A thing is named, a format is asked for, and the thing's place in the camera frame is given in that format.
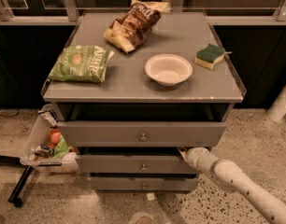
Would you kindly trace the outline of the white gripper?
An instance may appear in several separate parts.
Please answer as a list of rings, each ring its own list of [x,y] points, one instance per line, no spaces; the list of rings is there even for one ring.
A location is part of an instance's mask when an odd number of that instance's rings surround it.
[[[194,169],[204,174],[211,173],[211,167],[219,159],[204,147],[190,148],[178,147],[181,157]]]

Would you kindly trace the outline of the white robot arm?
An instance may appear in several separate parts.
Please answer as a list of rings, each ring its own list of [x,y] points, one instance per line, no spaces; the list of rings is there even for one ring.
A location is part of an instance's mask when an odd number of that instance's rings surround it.
[[[179,153],[221,189],[240,193],[270,224],[286,224],[286,204],[253,182],[233,161],[220,159],[204,147],[179,147]]]

